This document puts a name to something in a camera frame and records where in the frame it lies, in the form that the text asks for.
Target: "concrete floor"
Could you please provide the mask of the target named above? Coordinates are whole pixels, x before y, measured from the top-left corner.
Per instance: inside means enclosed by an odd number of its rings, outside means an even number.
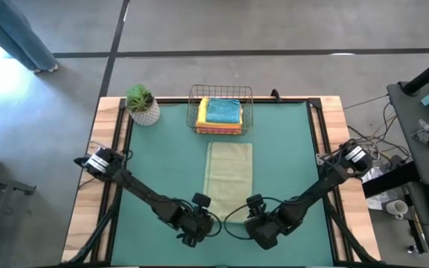
[[[53,52],[108,52],[122,3],[14,1]],[[328,48],[429,48],[429,1],[132,0],[119,51]],[[0,267],[56,264],[62,254],[80,175],[72,159],[86,149],[107,59],[59,62],[57,73],[34,76],[0,49],[0,172],[37,185],[4,218]],[[120,58],[107,94],[143,83],[156,96],[187,95],[192,84],[211,83],[257,95],[340,95],[349,106],[428,66],[429,54]],[[347,121],[371,133],[386,103],[347,109]],[[398,123],[387,139],[406,146]],[[405,254],[405,222],[376,212],[372,220],[384,261],[429,264],[428,254]]]

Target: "black frame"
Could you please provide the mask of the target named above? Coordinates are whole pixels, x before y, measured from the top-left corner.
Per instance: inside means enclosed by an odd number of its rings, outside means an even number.
[[[277,90],[273,90],[271,93],[271,96],[274,98],[255,98],[253,100],[253,103],[304,103],[305,107],[307,109],[308,113],[308,120],[309,120],[309,127],[311,129],[311,138],[314,146],[314,157],[316,154],[319,154],[319,146],[317,141],[317,135],[316,135],[316,129],[314,126],[314,118],[311,111],[311,108],[315,108],[317,111],[317,117],[319,119],[319,125],[320,125],[320,132],[322,136],[322,142],[324,144],[325,152],[331,153],[330,143],[328,140],[328,133],[327,133],[327,126],[325,124],[325,118],[324,114],[322,112],[322,103],[320,98],[294,98],[294,99],[282,99],[279,96],[279,93]],[[170,103],[188,103],[188,98],[162,98],[157,99],[157,102],[160,104],[170,104]],[[117,115],[117,121],[115,123],[115,130],[114,130],[114,137],[112,140],[112,148],[116,148],[119,136],[121,132],[121,124],[124,117],[124,111],[125,111],[125,98],[122,98],[120,100],[120,104],[118,107],[118,115]],[[127,131],[125,135],[124,140],[124,146],[123,150],[128,150],[130,139],[131,139],[131,133],[133,128],[133,119],[129,116],[128,122],[127,122]],[[90,239],[87,241],[86,245],[81,249],[79,254],[77,254],[76,257],[71,259],[69,262],[61,263],[57,266],[52,267],[111,267],[111,259],[112,259],[112,253],[113,253],[113,246],[115,242],[115,233],[116,233],[116,226],[118,222],[118,211],[121,204],[121,194],[122,194],[123,188],[121,186],[117,186],[115,190],[115,196],[113,197],[112,205],[107,210],[107,204],[109,202],[108,196],[110,191],[110,186],[104,186],[104,190],[102,193],[102,199],[101,199],[101,207],[99,208],[99,221],[98,226],[95,229],[94,233],[90,237]],[[340,190],[336,188],[333,192],[334,200],[335,200],[335,209],[337,210],[338,214],[340,215],[341,219],[343,221],[346,220],[343,206],[341,203],[341,197],[340,197]],[[346,253],[346,261],[339,260],[339,254],[338,254],[338,248],[337,248],[337,241],[335,239],[335,233],[333,229],[333,223],[328,215],[328,197],[324,197],[322,199],[322,202],[324,204],[324,212],[325,212],[325,221],[328,229],[328,236],[331,244],[331,253],[332,253],[332,260],[333,265],[336,267],[365,267],[365,268],[373,268],[373,267],[389,267],[389,268],[401,268],[403,266],[392,266],[392,265],[386,265],[386,264],[363,264],[359,262],[355,262],[352,254],[352,248],[350,247],[349,243],[347,242],[347,239],[345,236],[341,234],[343,238],[343,247],[345,249]],[[105,257],[102,261],[98,260],[99,256],[99,249],[100,249],[100,238],[103,230],[107,226],[108,222],[112,222],[109,229],[109,235],[107,239],[107,250],[105,252]],[[84,263],[84,260],[88,256],[89,252],[92,252],[90,262]]]

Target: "white mug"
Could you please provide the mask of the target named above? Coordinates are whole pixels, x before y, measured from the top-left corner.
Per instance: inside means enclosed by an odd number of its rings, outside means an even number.
[[[403,220],[403,215],[408,212],[408,205],[401,200],[395,200],[387,204],[387,212],[395,215],[397,220]]]

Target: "folded towel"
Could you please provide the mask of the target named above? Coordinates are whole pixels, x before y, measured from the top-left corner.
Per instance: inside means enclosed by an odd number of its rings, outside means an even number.
[[[246,205],[252,195],[252,144],[209,142],[203,193],[212,199],[209,210],[221,221]],[[227,221],[242,223],[248,214],[249,209],[242,208]]]
[[[206,121],[206,113],[208,112],[208,98],[201,99],[200,105],[198,106],[198,118],[197,126],[201,127],[212,127],[212,128],[241,128],[243,125],[242,109],[240,111],[240,117],[238,123],[212,123]]]
[[[208,102],[206,121],[212,123],[239,123],[241,105],[239,100],[212,98]]]

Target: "green mat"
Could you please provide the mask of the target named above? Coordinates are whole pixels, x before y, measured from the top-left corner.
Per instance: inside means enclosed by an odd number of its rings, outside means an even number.
[[[302,193],[318,180],[305,103],[254,104],[254,127],[244,136],[200,135],[186,126],[187,104],[161,105],[159,121],[133,126],[127,168],[159,194],[190,200],[203,192],[208,141],[252,143],[253,193],[281,200]],[[276,204],[268,203],[268,210]],[[247,236],[241,224],[232,232]],[[331,266],[332,256],[322,202],[311,207],[292,234],[263,250],[252,240],[221,232],[196,248],[176,239],[148,205],[122,194],[112,265]]]

